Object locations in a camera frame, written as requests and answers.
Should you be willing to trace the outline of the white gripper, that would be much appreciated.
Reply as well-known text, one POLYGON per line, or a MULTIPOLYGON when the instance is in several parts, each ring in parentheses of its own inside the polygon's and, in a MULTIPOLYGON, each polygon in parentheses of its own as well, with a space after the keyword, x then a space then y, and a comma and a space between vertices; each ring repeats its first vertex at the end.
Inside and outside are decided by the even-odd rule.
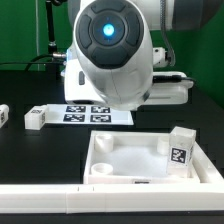
POLYGON ((188 101, 194 79, 183 72, 154 72, 153 85, 145 105, 177 105, 188 101))

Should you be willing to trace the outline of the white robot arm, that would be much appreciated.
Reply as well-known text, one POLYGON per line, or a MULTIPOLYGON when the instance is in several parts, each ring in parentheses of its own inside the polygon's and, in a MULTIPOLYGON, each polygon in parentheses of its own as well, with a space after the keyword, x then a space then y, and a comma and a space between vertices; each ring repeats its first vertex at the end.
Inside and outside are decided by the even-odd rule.
POLYGON ((178 84, 193 81, 179 74, 159 73, 173 66, 171 44, 155 48, 150 33, 188 31, 203 27, 224 0, 49 0, 68 4, 73 28, 65 60, 64 97, 117 110, 135 110, 144 104, 167 104, 178 84))

